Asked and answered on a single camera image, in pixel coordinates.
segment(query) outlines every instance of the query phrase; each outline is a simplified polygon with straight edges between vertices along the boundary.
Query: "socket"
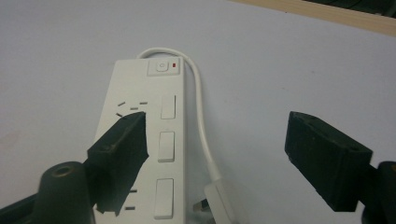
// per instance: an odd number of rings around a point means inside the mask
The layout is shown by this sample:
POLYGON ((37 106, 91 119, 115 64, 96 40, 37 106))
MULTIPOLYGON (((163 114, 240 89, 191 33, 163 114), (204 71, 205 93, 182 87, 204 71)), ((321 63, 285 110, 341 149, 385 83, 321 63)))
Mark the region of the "socket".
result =
POLYGON ((119 118, 146 112, 148 159, 118 217, 95 211, 98 224, 186 223, 184 61, 117 61, 95 140, 119 118))

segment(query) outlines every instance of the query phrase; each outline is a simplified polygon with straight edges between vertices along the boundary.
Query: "desk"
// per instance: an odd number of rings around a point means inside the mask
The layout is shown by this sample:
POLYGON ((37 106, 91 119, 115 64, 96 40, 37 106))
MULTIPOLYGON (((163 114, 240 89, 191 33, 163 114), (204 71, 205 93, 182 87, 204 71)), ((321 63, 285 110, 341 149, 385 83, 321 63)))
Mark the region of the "desk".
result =
POLYGON ((396 20, 340 7, 330 7, 303 0, 234 0, 253 6, 269 7, 289 13, 333 21, 361 29, 396 36, 396 20))
MULTIPOLYGON (((209 145, 251 223, 360 223, 336 214, 284 152, 291 110, 396 161, 396 38, 228 1, 1 1, 0 207, 41 174, 83 161, 114 62, 151 47, 202 72, 209 145)), ((188 217, 209 177, 187 77, 188 217)))

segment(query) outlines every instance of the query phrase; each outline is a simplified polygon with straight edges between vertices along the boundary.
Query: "electrical outlet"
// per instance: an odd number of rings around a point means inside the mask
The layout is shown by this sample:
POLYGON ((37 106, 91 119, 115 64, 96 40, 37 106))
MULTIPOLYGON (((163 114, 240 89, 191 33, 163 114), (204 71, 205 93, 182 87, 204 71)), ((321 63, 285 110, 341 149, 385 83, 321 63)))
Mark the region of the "electrical outlet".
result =
POLYGON ((95 211, 96 223, 186 223, 184 106, 182 58, 116 62, 95 139, 119 118, 144 111, 149 157, 120 215, 95 211))

